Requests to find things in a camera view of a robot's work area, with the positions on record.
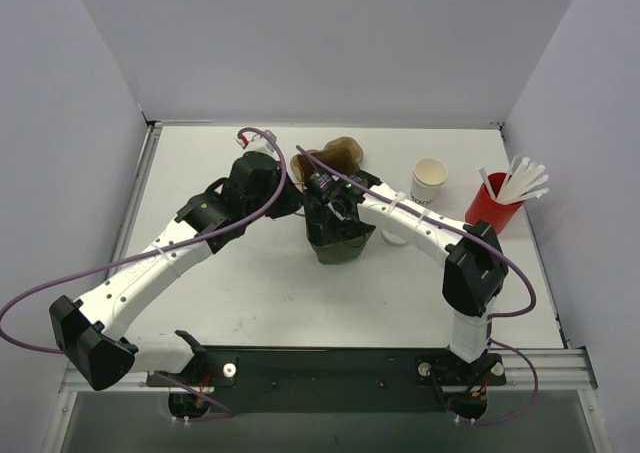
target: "gray floor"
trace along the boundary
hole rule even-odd
[[[528,392],[494,392],[487,417],[520,407]],[[501,426],[455,426],[448,413],[251,414],[172,426],[166,393],[79,393],[65,452],[513,452],[594,451],[575,392],[541,392]]]

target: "metal frame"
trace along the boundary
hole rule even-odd
[[[168,122],[165,124],[172,125],[212,125],[212,121],[203,122]],[[135,219],[142,201],[142,196],[146,186],[146,182],[151,170],[153,158],[162,132],[163,123],[157,122],[150,125],[147,130],[145,143],[143,145],[136,176],[132,187],[127,210],[120,227],[117,238],[116,247],[113,253],[113,259],[120,259],[126,253],[129,239],[135,225]],[[593,375],[591,363],[588,354],[584,349],[550,349],[550,350],[522,350],[522,352],[533,362],[538,376],[541,390],[570,390],[577,391],[581,404],[583,406],[585,420],[587,422],[591,438],[598,453],[610,453],[612,451],[609,440],[604,427],[604,417],[602,409],[598,402],[595,392],[597,383]],[[492,387],[495,390],[502,391],[518,391],[532,390],[533,377],[528,365],[522,361],[517,355],[509,351],[500,351],[505,373],[507,376],[507,384],[505,386]],[[134,373],[126,375],[118,384],[113,386],[110,391],[114,392],[158,392],[158,388],[151,388],[146,385],[146,373]],[[64,444],[64,440],[69,426],[71,413],[75,404],[77,393],[92,392],[86,380],[80,373],[73,369],[67,368],[56,402],[55,410],[49,425],[48,433],[43,444],[44,452],[59,452]],[[162,388],[162,391],[180,393],[183,390],[179,388]]]

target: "paper cup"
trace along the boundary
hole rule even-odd
[[[419,205],[428,205],[447,181],[449,172],[439,160],[426,158],[416,163],[411,183],[411,199]]]

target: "stack of paper cups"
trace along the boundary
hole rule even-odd
[[[448,175],[447,167],[441,161],[434,158],[420,160],[413,169],[411,199],[420,205],[428,205]]]

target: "cable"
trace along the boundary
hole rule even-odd
[[[262,205],[261,208],[259,208],[258,210],[256,210],[254,213],[246,216],[245,218],[242,218],[241,220],[236,221],[235,223],[229,225],[229,226],[225,226],[224,228],[220,228],[219,230],[216,231],[212,231],[211,233],[207,233],[205,235],[202,236],[196,236],[195,238],[190,238],[188,240],[185,241],[181,241],[178,243],[175,243],[173,245],[169,245],[163,248],[163,250],[165,252],[167,251],[173,251],[173,250],[178,250],[180,248],[184,248],[186,246],[190,246],[193,245],[195,243],[200,243],[202,241],[207,241],[210,240],[211,238],[215,238],[216,236],[220,236],[220,235],[224,235],[225,233],[229,233],[232,230],[235,230],[236,228],[240,228],[241,226],[247,225],[255,220],[257,220],[258,218],[260,218],[270,207],[271,205],[273,205],[275,203],[275,201],[278,199],[278,196],[280,196],[280,193],[282,193],[282,190],[284,189],[284,185],[285,182],[287,180],[287,160],[284,156],[284,153],[282,153],[282,150],[280,149],[280,147],[276,144],[275,140],[272,139],[271,135],[267,135],[265,134],[263,131],[257,129],[257,128],[243,128],[238,132],[238,137],[241,137],[241,135],[247,131],[251,131],[253,133],[256,133],[260,136],[262,136],[274,149],[274,151],[276,152],[276,154],[278,155],[278,159],[280,160],[280,182],[278,183],[278,186],[276,188],[276,191],[273,193],[273,195],[271,196],[271,198],[269,198],[267,200],[267,202]],[[2,338],[3,340],[18,346],[20,348],[24,348],[26,350],[32,350],[32,351],[38,351],[41,353],[54,353],[54,354],[62,354],[62,352],[57,349],[57,348],[46,348],[43,346],[38,346],[38,345],[32,345],[29,343],[25,343],[23,341],[20,341],[14,337],[12,337],[11,335],[9,335],[7,332],[4,331],[4,329],[2,329],[2,320],[5,317],[5,315],[7,314],[7,312],[13,308],[16,304],[20,303],[22,300],[24,300],[25,298],[30,297],[31,295],[38,293],[42,290],[46,290],[48,288],[52,288],[54,286],[58,286],[58,285],[62,285],[64,283],[69,283],[70,281],[75,281],[75,280],[79,280],[80,278],[84,278],[86,276],[90,276],[96,273],[100,273],[101,271],[106,271],[109,270],[111,268],[116,268],[118,266],[122,266],[122,265],[126,265],[128,263],[133,263],[136,261],[141,261],[141,260],[145,260],[147,258],[151,258],[153,256],[157,256],[159,255],[160,252],[157,250],[151,250],[148,251],[146,253],[139,253],[137,255],[133,255],[130,256],[128,258],[123,258],[121,260],[118,261],[113,261],[111,263],[108,263],[106,265],[103,266],[98,266],[95,268],[90,268],[88,270],[85,271],[81,271],[80,273],[74,273],[72,275],[68,275],[68,276],[63,276],[62,278],[58,278],[57,280],[51,280],[48,281],[46,283],[43,283],[41,285],[38,286],[34,286],[33,288],[28,289],[27,291],[20,293],[18,296],[16,296],[15,298],[13,298],[12,300],[10,300],[7,304],[5,304],[2,309],[0,309],[0,338]]]
[[[312,156],[308,151],[302,149],[302,147],[300,147],[299,145],[297,145],[296,148],[312,164],[314,164],[316,166],[319,166],[320,168],[322,168],[323,170],[327,171],[328,173],[331,173],[332,175],[337,176],[341,180],[352,184],[356,188],[364,191],[368,195],[373,196],[377,200],[383,201],[383,202],[385,202],[387,204],[391,204],[392,200],[390,200],[389,198],[386,198],[386,197],[376,193],[375,191],[372,191],[369,188],[367,188],[367,187],[365,187],[365,186],[363,186],[363,185],[361,185],[359,183],[356,183],[355,181],[353,181],[351,178],[347,177],[346,175],[343,175],[342,173],[339,173],[336,170],[334,170],[333,168],[331,168],[330,166],[325,165],[320,160],[318,160],[317,158]],[[420,217],[421,216],[418,211],[414,210],[410,206],[407,206],[407,205],[405,205],[403,203],[398,203],[396,206],[398,208],[403,209],[404,211],[406,211],[408,213],[411,213],[412,215],[414,215],[416,217]],[[458,234],[458,235],[460,235],[460,236],[462,236],[462,237],[464,237],[464,238],[466,238],[466,239],[468,239],[470,241],[473,241],[477,245],[480,245],[485,250],[487,250],[488,252],[490,252],[493,255],[495,255],[500,261],[503,261],[504,263],[506,263],[513,271],[515,271],[516,274],[520,277],[520,279],[524,283],[524,285],[526,286],[527,291],[529,292],[529,297],[530,297],[530,302],[529,302],[528,306],[526,306],[525,308],[522,308],[521,310],[510,311],[508,313],[491,313],[487,317],[487,320],[492,320],[493,318],[513,318],[513,317],[516,317],[516,316],[521,316],[521,315],[524,315],[526,313],[529,313],[531,310],[533,310],[536,307],[536,302],[537,302],[536,292],[535,292],[535,290],[533,288],[533,285],[531,284],[531,281],[529,281],[529,278],[527,278],[527,275],[524,274],[524,271],[522,271],[518,267],[518,265],[516,265],[512,260],[507,258],[501,251],[499,251],[498,249],[494,248],[493,246],[491,246],[486,241],[484,241],[484,240],[478,238],[477,236],[474,236],[471,233],[468,233],[468,232],[466,232],[464,230],[460,230],[460,229],[458,229],[458,228],[456,228],[454,226],[447,225],[446,223],[442,223],[441,221],[434,220],[433,218],[429,218],[427,216],[424,216],[423,219],[427,223],[431,223],[434,226],[437,226],[439,228],[451,231],[452,233],[456,233],[456,234]]]
[[[201,400],[206,401],[210,405],[215,406],[216,408],[224,411],[224,413],[218,413],[218,414],[214,414],[214,415],[207,415],[207,416],[203,416],[202,418],[189,419],[189,423],[196,422],[196,421],[222,420],[222,419],[225,419],[225,418],[233,418],[235,416],[235,413],[233,411],[231,411],[229,408],[227,408],[225,405],[223,405],[219,401],[216,401],[213,398],[208,397],[204,393],[199,393],[198,391],[196,391],[193,388],[185,385],[184,383],[180,383],[179,381],[174,380],[172,378],[169,378],[168,376],[165,376],[162,373],[158,373],[157,371],[151,372],[151,373],[149,373],[149,375],[150,376],[155,376],[156,378],[160,378],[161,380],[166,381],[167,383],[169,383],[169,384],[171,384],[171,385],[173,385],[173,386],[175,386],[177,388],[182,388],[187,393],[191,393],[192,395],[200,398]]]
[[[520,358],[522,358],[527,363],[527,365],[529,365],[529,368],[531,369],[531,374],[533,375],[533,393],[531,393],[531,399],[528,401],[528,403],[526,405],[524,405],[519,410],[514,411],[513,413],[509,413],[508,415],[505,415],[505,416],[503,416],[501,418],[496,418],[494,420],[476,420],[476,421],[471,421],[468,418],[460,417],[461,420],[463,420],[463,421],[465,421],[467,423],[473,423],[474,425],[478,425],[478,426],[494,426],[494,425],[499,425],[501,423],[505,423],[505,422],[507,422],[509,420],[513,420],[514,418],[517,418],[518,416],[523,415],[524,413],[529,411],[531,409],[531,407],[535,404],[536,400],[538,399],[538,391],[539,391],[540,381],[538,379],[538,371],[536,370],[536,367],[533,366],[532,361],[529,358],[527,358],[527,356],[524,353],[522,353],[521,351],[515,349],[512,346],[509,346],[509,345],[506,345],[504,343],[501,343],[498,340],[494,340],[493,338],[491,338],[491,343],[493,343],[494,345],[499,346],[500,348],[503,348],[505,350],[509,350],[509,351],[515,353]]]

